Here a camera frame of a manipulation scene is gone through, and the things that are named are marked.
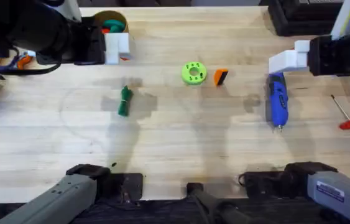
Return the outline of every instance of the red screwdriver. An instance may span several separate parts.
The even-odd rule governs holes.
[[[339,125],[339,128],[342,130],[349,130],[350,129],[350,118],[348,116],[348,114],[343,110],[342,106],[338,103],[338,101],[335,99],[334,95],[331,95],[332,99],[335,101],[336,105],[338,106],[338,108],[342,111],[343,115],[348,119],[347,121],[341,123]]]

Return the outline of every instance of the metal tool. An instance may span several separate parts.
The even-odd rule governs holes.
[[[350,129],[350,117],[348,116],[348,114],[343,110],[342,106],[338,103],[338,101],[335,99],[334,95],[331,95],[332,99],[334,100],[334,102],[336,103],[336,105],[338,106],[338,108],[342,111],[343,115],[348,119],[347,121],[341,123],[339,125],[339,128],[342,130],[349,130]]]
[[[269,75],[270,109],[274,127],[282,128],[288,121],[287,84],[283,73]]]

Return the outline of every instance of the label sticker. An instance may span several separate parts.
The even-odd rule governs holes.
[[[317,191],[326,194],[340,202],[344,202],[344,191],[337,189],[336,187],[332,187],[326,183],[322,183],[321,181],[317,181]]]

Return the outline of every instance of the blue rotary tool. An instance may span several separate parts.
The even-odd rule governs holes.
[[[287,84],[283,73],[269,75],[269,89],[272,122],[282,131],[288,121]]]

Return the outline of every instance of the gray robot arm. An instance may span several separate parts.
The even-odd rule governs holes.
[[[350,178],[323,171],[308,177],[308,196],[318,204],[350,219]]]
[[[0,224],[64,224],[94,204],[97,182],[66,175],[58,184],[0,220]]]

